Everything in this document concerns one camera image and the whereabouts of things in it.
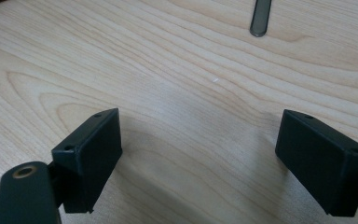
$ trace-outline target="light wood surface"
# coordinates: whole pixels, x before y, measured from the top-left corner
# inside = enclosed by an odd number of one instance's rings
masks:
[[[0,176],[93,113],[120,110],[124,154],[69,223],[358,223],[330,217],[274,153],[282,111],[358,141],[358,1],[0,3]]]

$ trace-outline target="wood grain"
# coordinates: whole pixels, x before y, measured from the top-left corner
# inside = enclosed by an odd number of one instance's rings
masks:
[[[91,114],[124,154],[91,215],[63,223],[358,223],[330,217],[274,153],[282,111],[358,141],[358,1],[0,3],[0,176]]]

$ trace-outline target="screw hole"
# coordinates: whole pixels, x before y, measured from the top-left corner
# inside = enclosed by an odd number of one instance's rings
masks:
[[[70,145],[70,146],[66,146],[64,149],[67,151],[67,150],[73,149],[74,147],[75,147],[75,146]]]
[[[358,154],[358,148],[351,148],[351,151]]]
[[[16,172],[14,172],[13,177],[16,179],[21,179],[27,176],[32,175],[34,172],[36,172],[36,167],[31,166],[24,166],[18,169]]]

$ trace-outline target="wooden table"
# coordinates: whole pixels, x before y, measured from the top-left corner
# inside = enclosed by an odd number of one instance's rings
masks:
[[[358,1],[0,3],[0,176],[93,113],[124,154],[69,223],[358,223],[330,217],[276,158],[285,108],[358,141]]]

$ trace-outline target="black plastic part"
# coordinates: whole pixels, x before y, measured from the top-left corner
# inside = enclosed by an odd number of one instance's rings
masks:
[[[309,115],[284,110],[275,152],[327,214],[354,216],[357,142]]]
[[[0,182],[0,224],[61,223],[48,167],[27,162],[7,171]]]
[[[50,174],[51,186],[53,187],[56,206],[60,207],[61,204],[63,203],[65,193],[63,192],[63,185],[62,182],[60,181],[60,177],[58,175],[57,169],[54,166],[54,162],[51,162],[48,165],[48,172]]]
[[[91,213],[122,154],[118,109],[91,116],[51,152],[65,212]]]
[[[270,9],[271,0],[256,0],[254,16],[249,30],[255,37],[261,37],[266,34],[269,27]]]

